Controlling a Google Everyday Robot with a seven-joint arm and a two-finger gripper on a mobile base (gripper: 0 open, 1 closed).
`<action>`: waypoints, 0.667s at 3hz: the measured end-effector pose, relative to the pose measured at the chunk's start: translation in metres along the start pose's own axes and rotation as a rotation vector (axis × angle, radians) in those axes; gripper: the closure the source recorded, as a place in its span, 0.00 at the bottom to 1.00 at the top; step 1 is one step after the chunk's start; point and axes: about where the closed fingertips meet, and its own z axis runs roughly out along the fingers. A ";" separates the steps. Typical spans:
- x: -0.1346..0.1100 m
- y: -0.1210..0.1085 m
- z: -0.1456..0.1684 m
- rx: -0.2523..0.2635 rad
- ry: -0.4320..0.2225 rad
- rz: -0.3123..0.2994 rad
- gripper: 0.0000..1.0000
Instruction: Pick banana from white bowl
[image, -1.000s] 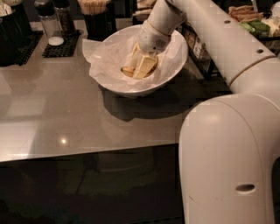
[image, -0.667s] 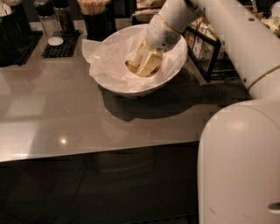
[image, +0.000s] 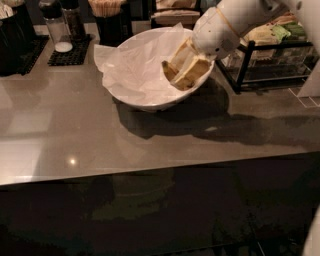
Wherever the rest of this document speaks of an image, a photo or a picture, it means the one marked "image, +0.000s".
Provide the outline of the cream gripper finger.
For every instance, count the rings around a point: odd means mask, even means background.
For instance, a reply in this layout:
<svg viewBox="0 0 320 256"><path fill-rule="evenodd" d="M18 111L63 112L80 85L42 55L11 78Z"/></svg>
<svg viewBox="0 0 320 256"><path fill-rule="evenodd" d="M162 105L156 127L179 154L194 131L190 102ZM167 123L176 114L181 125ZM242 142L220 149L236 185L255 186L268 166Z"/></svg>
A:
<svg viewBox="0 0 320 256"><path fill-rule="evenodd" d="M189 72L195 68L197 61L198 51L196 50L192 39L187 38L169 60L168 67L173 72Z"/></svg>
<svg viewBox="0 0 320 256"><path fill-rule="evenodd" d="M188 57L171 84L179 90L192 88L195 82L209 71L211 62L202 55Z"/></svg>

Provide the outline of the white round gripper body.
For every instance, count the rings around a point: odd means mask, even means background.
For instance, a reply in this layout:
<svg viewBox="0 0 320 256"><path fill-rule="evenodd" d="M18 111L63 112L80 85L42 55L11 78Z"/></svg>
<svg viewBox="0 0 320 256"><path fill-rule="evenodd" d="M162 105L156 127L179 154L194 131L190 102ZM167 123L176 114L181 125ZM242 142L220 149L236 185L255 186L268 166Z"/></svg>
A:
<svg viewBox="0 0 320 256"><path fill-rule="evenodd" d="M209 59L224 59L240 45L243 36L283 12L280 0L221 0L197 20L193 44Z"/></svg>

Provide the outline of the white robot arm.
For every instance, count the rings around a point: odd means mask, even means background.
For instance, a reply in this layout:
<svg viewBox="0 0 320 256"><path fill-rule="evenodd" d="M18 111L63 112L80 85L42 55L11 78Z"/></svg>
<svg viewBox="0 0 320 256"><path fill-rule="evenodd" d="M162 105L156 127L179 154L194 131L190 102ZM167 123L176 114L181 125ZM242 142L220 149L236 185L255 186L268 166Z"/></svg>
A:
<svg viewBox="0 0 320 256"><path fill-rule="evenodd" d="M289 75L294 79L300 73L302 65L310 65L309 76L299 91L301 98L317 97L319 89L313 87L319 74L319 0L270 0L271 6L259 5L254 1L261 0L223 0L217 7L210 8L196 23L193 39L199 47L211 46L222 48L220 30L213 23L215 16L223 20L228 31L240 38L255 27L269 22L276 16L291 10L297 16L296 22L287 22L283 30L296 27L297 32L280 39L272 46L275 55L265 64L251 69L256 74L268 76L277 72ZM208 137L221 141L242 141L260 144L268 143L291 145L303 139L317 144L319 142L319 117L277 116L273 119L257 119L253 116L230 115L222 120L220 126L206 133ZM310 164L299 166L301 162L295 155L288 155L273 166L271 163L245 167L250 185L244 184L241 175L234 175L238 192L251 207L262 211L270 206L277 209L287 206L293 212L300 212L309 217L311 223L306 226L304 238L289 236L278 237L279 225L275 220L265 216L259 223L250 216L248 225L252 243L247 246L246 254L239 253L242 247L238 243L217 246L213 249L215 256L320 256L319 251L319 154L309 155Z"/></svg>

